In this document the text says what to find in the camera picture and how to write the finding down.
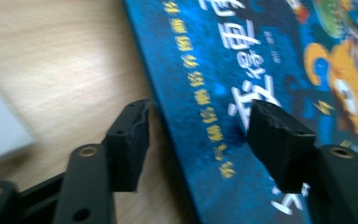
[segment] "blue book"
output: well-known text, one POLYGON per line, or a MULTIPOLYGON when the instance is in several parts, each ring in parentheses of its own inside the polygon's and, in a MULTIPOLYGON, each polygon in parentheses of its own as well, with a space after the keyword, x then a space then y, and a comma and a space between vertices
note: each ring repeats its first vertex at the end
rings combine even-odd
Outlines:
POLYGON ((311 223, 246 144, 253 99, 358 152, 358 2, 125 0, 199 223, 311 223))

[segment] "wood grain surface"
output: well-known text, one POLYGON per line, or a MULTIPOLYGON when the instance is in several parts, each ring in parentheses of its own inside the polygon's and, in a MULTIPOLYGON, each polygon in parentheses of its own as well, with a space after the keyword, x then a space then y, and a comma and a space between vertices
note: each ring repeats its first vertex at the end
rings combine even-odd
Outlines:
MULTIPOLYGON (((121 0, 0 1, 0 93, 37 143, 0 162, 25 190, 99 143, 122 108, 150 98, 121 0)), ((118 223, 189 223, 172 154, 154 110, 137 193, 116 193, 118 223)))

